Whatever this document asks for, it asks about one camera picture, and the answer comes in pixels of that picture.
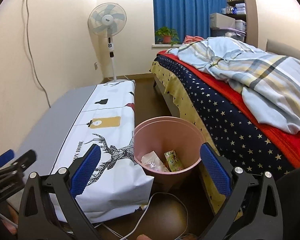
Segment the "white standing fan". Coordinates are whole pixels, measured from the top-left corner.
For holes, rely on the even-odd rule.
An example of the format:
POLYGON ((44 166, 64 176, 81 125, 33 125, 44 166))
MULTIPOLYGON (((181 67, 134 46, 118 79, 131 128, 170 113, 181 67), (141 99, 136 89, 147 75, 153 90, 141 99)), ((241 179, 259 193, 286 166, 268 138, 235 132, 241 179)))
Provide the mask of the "white standing fan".
POLYGON ((113 79, 109 82, 119 82, 115 73, 115 54, 113 37, 120 33, 127 22, 126 11, 118 3, 102 3, 95 7, 89 15, 88 27, 93 34, 107 39, 107 48, 110 58, 113 79))

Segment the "grey headboard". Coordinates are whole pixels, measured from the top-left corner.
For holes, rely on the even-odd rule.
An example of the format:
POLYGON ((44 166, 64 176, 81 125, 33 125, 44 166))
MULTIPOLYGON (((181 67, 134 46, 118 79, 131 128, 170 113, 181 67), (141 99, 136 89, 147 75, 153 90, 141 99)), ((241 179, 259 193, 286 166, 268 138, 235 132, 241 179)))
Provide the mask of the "grey headboard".
POLYGON ((285 43, 267 40, 266 51, 277 55, 291 56, 300 60, 300 50, 285 43))

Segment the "wooden bookshelf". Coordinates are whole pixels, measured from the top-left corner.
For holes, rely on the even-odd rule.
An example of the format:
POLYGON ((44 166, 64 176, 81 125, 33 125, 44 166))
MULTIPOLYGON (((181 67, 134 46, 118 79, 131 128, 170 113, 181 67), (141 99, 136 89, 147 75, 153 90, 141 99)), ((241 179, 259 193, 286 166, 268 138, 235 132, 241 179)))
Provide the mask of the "wooden bookshelf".
POLYGON ((235 28, 245 33, 245 42, 258 46, 258 14, 256 0, 226 0, 223 14, 235 20, 235 28))

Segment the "grey low table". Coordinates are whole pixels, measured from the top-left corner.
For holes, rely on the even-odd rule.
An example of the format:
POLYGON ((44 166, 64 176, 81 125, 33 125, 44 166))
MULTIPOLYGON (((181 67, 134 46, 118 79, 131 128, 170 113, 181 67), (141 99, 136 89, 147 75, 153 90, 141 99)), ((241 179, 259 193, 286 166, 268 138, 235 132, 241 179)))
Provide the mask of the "grey low table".
POLYGON ((15 158, 19 158, 28 150, 34 150, 37 156, 24 172, 24 183, 31 172, 41 176, 51 172, 73 123, 95 88, 94 85, 66 92, 33 126, 15 154, 15 158))

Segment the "blue curtain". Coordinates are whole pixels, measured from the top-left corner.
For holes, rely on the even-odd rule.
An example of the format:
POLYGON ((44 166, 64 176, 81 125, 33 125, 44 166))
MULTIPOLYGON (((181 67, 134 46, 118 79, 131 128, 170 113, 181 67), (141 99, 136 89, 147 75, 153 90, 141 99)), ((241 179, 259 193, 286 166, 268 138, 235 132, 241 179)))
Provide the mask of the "blue curtain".
POLYGON ((210 15, 221 13, 226 0, 153 0, 154 30, 174 29, 183 41, 186 35, 210 36, 210 15))

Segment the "red blanket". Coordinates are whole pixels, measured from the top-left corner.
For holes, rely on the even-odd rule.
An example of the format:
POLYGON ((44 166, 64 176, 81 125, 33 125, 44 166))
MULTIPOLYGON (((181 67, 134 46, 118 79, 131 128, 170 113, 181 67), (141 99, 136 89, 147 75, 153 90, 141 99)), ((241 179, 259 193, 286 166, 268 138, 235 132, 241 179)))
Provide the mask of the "red blanket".
POLYGON ((215 79, 210 74, 200 72, 193 66, 180 61, 178 57, 172 54, 166 53, 166 51, 158 52, 159 55, 172 60, 173 63, 177 63, 182 67, 185 67, 191 75, 196 76, 209 87, 216 90, 222 97, 228 99, 233 105, 235 105, 253 124, 260 129, 264 135, 275 145, 282 154, 288 159, 288 161, 296 168, 300 167, 300 132, 296 134, 286 133, 274 126, 271 121, 269 124, 261 123, 266 117, 273 118, 272 113, 274 109, 268 106, 268 103, 260 99, 258 96, 253 95, 253 99, 257 102, 253 103, 251 107, 247 107, 242 99, 241 94, 234 91, 229 84, 215 79))

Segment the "potted green plant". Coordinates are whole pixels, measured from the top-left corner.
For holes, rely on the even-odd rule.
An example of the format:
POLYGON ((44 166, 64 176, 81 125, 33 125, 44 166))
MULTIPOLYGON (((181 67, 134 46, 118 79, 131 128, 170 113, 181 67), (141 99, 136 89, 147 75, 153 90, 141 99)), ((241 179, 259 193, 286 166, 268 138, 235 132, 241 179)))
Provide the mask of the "potted green plant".
POLYGON ((160 44, 179 44, 178 32, 175 29, 169 27, 161 27, 154 32, 156 42, 160 44))

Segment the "pink plastic trash bin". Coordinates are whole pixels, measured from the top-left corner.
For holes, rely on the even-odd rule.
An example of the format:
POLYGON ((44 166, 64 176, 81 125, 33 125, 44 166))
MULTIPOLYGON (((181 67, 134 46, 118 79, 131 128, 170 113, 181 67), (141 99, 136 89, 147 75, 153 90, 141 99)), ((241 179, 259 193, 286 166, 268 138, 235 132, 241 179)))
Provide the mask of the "pink plastic trash bin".
POLYGON ((154 177, 152 190, 168 192, 178 187, 201 162, 200 147, 206 139, 200 129, 189 121, 160 116, 140 123, 134 131, 134 157, 144 172, 154 177), (161 161, 164 153, 174 150, 185 167, 177 172, 159 172, 141 163, 141 158, 154 151, 161 161))

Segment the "pink clothing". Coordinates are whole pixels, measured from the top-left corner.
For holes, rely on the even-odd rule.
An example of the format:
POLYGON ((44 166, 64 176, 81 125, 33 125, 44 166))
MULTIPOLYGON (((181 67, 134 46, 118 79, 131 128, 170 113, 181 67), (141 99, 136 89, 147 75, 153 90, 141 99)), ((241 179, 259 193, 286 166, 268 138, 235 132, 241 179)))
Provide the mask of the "pink clothing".
POLYGON ((200 42, 203 41, 204 38, 200 37, 200 36, 190 36, 190 35, 186 35, 183 41, 183 44, 188 44, 188 43, 192 43, 192 42, 200 42))

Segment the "green snack packet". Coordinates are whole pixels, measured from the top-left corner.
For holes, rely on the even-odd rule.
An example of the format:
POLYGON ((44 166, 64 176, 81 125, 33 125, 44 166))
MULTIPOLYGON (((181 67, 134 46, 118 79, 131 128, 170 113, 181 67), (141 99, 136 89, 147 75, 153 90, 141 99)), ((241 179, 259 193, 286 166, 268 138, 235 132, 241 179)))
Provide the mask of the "green snack packet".
POLYGON ((184 169, 184 166, 179 160, 175 150, 165 152, 164 156, 171 172, 177 172, 184 169))

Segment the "grey storage box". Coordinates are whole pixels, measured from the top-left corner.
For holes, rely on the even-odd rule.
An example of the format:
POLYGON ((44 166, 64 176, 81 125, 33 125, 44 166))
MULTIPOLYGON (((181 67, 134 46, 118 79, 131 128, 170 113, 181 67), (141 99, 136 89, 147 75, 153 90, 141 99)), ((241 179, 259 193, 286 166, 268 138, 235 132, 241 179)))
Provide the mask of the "grey storage box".
POLYGON ((235 27, 236 24, 234 18, 216 12, 210 14, 211 29, 225 29, 225 28, 235 29, 235 27))

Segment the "clear plastic bag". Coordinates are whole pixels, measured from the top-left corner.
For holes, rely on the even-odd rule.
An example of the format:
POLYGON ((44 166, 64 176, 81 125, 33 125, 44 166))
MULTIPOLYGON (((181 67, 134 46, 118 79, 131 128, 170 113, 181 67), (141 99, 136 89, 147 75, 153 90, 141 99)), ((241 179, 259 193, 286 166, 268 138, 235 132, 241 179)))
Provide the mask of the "clear plastic bag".
POLYGON ((143 155, 141 158, 141 163, 154 171, 169 172, 169 169, 164 165, 154 151, 143 155))

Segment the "plaid light blue duvet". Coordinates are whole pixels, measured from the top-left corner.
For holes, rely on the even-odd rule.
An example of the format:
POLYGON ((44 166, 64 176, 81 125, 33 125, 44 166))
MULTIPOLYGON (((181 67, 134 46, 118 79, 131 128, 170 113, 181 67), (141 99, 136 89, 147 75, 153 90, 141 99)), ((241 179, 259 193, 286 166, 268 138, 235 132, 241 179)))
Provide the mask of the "plaid light blue duvet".
POLYGON ((289 134, 300 132, 300 60, 265 52, 230 37, 209 37, 167 50, 200 72, 222 80, 241 94, 247 107, 257 100, 274 109, 261 123, 289 134))

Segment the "clear plastic storage bin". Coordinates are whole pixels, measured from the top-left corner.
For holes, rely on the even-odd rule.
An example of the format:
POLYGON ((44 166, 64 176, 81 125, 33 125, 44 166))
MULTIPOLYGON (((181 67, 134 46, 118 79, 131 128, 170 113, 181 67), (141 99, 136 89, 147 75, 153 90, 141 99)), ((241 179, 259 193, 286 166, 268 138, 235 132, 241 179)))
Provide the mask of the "clear plastic storage bin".
POLYGON ((210 36, 211 37, 219 37, 219 36, 225 36, 225 37, 231 37, 236 40, 245 41, 246 32, 232 29, 232 28, 211 28, 210 29, 210 36))

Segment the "white printed table cloth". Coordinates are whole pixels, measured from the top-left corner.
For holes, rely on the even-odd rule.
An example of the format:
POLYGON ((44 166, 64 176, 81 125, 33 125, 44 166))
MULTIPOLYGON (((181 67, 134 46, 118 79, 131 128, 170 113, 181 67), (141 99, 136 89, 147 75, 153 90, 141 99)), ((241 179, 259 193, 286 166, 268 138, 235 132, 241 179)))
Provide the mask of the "white printed table cloth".
POLYGON ((92 144, 101 159, 76 201, 91 223, 133 213, 148 203, 154 178, 134 159, 135 82, 97 85, 78 114, 54 162, 52 173, 69 167, 92 144))

